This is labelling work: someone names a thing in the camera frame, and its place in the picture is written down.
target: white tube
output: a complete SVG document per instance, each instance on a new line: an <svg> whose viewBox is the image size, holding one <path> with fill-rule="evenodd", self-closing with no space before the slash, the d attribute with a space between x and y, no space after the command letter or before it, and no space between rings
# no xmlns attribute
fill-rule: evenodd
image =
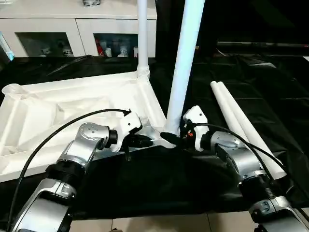
<svg viewBox="0 0 309 232"><path fill-rule="evenodd" d="M233 111L231 110L230 106L228 105L223 93L221 92L217 82L212 81L211 82L211 88L212 91L217 99L217 102L220 106L220 109L222 111L222 114L225 118L225 121L227 123L228 128L233 131L234 133L240 135L244 140L247 142L249 141L247 139L247 136L245 135L245 132L242 130L240 124L238 123Z"/></svg>
<svg viewBox="0 0 309 232"><path fill-rule="evenodd" d="M245 132L249 142L267 153L272 154L268 146L265 144L259 133L256 131L254 126L251 124L249 119L246 117L245 113L242 111L240 106L237 104L233 96L230 94L228 89L222 82L218 82L218 86L221 92L224 94L225 99L227 100L231 110L233 111L235 117L237 118L239 124L241 125L243 131ZM274 179L279 179L286 175L284 170L276 164L271 158L263 154L262 152L257 151L258 154L261 156L262 160L264 161L265 165L268 167L269 172L273 176Z"/></svg>
<svg viewBox="0 0 309 232"><path fill-rule="evenodd" d="M169 110L164 131L179 135L179 122L187 92L192 61L205 0L186 0L180 32Z"/></svg>
<svg viewBox="0 0 309 232"><path fill-rule="evenodd" d="M149 77L148 46L147 46L147 0L138 0L138 24L139 24L139 64L138 77Z"/></svg>

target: white cabinet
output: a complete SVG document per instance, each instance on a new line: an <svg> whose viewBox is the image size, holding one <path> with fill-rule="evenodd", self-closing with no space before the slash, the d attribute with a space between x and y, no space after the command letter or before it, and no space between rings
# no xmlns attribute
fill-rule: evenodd
<svg viewBox="0 0 309 232"><path fill-rule="evenodd" d="M97 43L105 51L110 48L113 57L124 49L129 57L138 47L138 21L128 19L77 19L85 53L98 56ZM148 57L155 57L156 20L148 20Z"/></svg>
<svg viewBox="0 0 309 232"><path fill-rule="evenodd" d="M84 56L75 19L6 18L0 19L0 31L16 57L63 56L63 50Z"/></svg>
<svg viewBox="0 0 309 232"><path fill-rule="evenodd" d="M155 0L147 0L147 19L148 57L155 57ZM137 0L101 0L93 7L82 0L17 0L0 6L0 31L16 57L98 56L98 50L132 57Z"/></svg>

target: glass cabinet door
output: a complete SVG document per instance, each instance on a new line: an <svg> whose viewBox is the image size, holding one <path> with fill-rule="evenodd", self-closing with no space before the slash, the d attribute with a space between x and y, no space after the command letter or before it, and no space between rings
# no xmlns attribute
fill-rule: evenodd
<svg viewBox="0 0 309 232"><path fill-rule="evenodd" d="M85 55L73 18L0 18L0 31L16 57Z"/></svg>
<svg viewBox="0 0 309 232"><path fill-rule="evenodd" d="M133 19L76 19L86 55L138 56L138 21ZM155 57L156 20L147 20L148 57Z"/></svg>
<svg viewBox="0 0 309 232"><path fill-rule="evenodd" d="M29 57L73 57L65 32L17 32Z"/></svg>
<svg viewBox="0 0 309 232"><path fill-rule="evenodd" d="M100 34L94 38L99 56L103 57L137 57L137 34Z"/></svg>

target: black cable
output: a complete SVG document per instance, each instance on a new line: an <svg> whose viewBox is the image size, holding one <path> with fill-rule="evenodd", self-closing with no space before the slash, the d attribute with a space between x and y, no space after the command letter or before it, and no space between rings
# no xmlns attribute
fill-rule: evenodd
<svg viewBox="0 0 309 232"><path fill-rule="evenodd" d="M263 160L261 159L261 157L259 156L259 154L256 152L256 150L264 153L266 156L268 156L269 158L271 158L276 164L278 164L279 167L282 168L282 170L285 171L285 173L287 174L287 176L295 183L295 185L297 186L297 188L302 192L302 194L304 195L304 197L306 198L306 200L309 202L309 194L307 194L307 192L301 187L301 185L298 183L298 181L296 181L296 179L292 176L292 174L285 168L285 166L283 164L281 164L281 162L279 160L277 160L275 157L273 157L271 154L267 153L266 151L264 151L263 149L248 143L246 140L244 140L241 136L239 136L238 134L234 133L233 131L221 127L221 126L217 126L217 125L213 125L213 124L209 124L209 123L193 123L193 126L209 126L209 127L214 127L214 128L218 128L222 131L228 132L230 134L232 134L233 136L235 136L236 138L238 138L239 140L241 140L257 157L257 159L260 161L260 163L262 164L265 172L267 173L268 177L271 180L274 180L273 177L271 176L269 169L267 168L267 166L265 165L265 163L263 162ZM296 208L300 214L309 222L309 216L301 209L301 208Z"/></svg>
<svg viewBox="0 0 309 232"><path fill-rule="evenodd" d="M238 138L239 140L241 140L253 153L254 155L256 156L256 158L259 160L259 162L261 163L261 165L263 166L263 169L264 171L266 172L266 174L268 175L269 179L271 181L274 181L274 178L273 176L271 175L268 167L266 166L266 164L264 163L264 161L262 160L262 158L259 156L259 154L256 152L256 150L253 148L252 144L248 143L246 140L244 140L241 136L239 136L238 134L236 134L235 132L227 129L227 128L224 128L224 127L221 127L221 126L217 126L217 125L213 125L213 124L210 124L210 123L193 123L193 126L196 127L196 126L209 126L209 127L214 127L214 128L217 128L217 129L220 129L224 132L227 132L227 133L230 133L231 135L235 136L236 138Z"/></svg>
<svg viewBox="0 0 309 232"><path fill-rule="evenodd" d="M120 109L105 109L105 110L97 110L97 111L93 111L91 113L82 115L80 117L77 117L76 119L73 119L72 121L64 124L63 126L59 127L57 130L55 130L51 135L49 135L43 142L40 143L40 145L38 145L38 147L33 151L33 153L29 156L27 162L25 163L17 185L16 185L16 189L13 195L13 199L12 199L12 203L11 203L11 208L10 208L10 213L9 213L9 219L8 219L8 224L7 224L7 228L6 231L9 232L10 231L10 227L11 227L11 223L12 223L12 217L13 217L13 212L14 212L14 207L15 207L15 203L16 203L16 199L17 199L17 195L18 195L18 190L20 187L20 183L23 180L25 173L27 171L27 168L29 166L29 164L31 163L31 161L33 160L34 156L39 152L39 150L51 139L53 138L56 134L58 134L60 131L62 131L63 129L65 129L66 127L68 127L69 125L73 124L74 122L77 122L85 117L91 116L91 115L95 115L95 114L99 114L99 113L104 113L104 112L121 112L124 113L124 115L129 114L130 112L127 110L120 110Z"/></svg>
<svg viewBox="0 0 309 232"><path fill-rule="evenodd" d="M281 167L285 173L287 174L287 176L294 182L294 184L296 185L296 187L302 192L302 194L306 197L306 200L309 202L309 194L304 191L304 189L301 187L301 185L298 183L298 181L292 176L292 174L289 172L289 170L287 170L284 165L282 163L280 163L280 161L278 161L275 157L273 157L271 154L267 153L266 151L262 150L261 148L250 144L254 149L264 153L265 155L267 155L269 158L271 158L276 164L278 164L279 167Z"/></svg>

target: wrinkled black cloth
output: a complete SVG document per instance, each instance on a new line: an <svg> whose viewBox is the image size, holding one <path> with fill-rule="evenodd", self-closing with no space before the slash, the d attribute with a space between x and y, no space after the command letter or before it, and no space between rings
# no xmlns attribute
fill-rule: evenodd
<svg viewBox="0 0 309 232"><path fill-rule="evenodd" d="M153 59L149 63L150 82L166 114L174 64ZM136 67L135 59L15 58L0 72L0 87L131 72ZM223 81L270 150L309 191L308 71L304 58L196 60L184 112L199 105L209 123L226 126L210 87L213 80ZM44 177L25 178L15 212ZM74 219L247 210L249 204L237 183L235 173L208 152L153 147L132 152L131 161L120 155L92 162L77 195ZM5 227L15 185L16 180L0 183L0 228ZM296 205L308 206L296 189L289 197Z"/></svg>

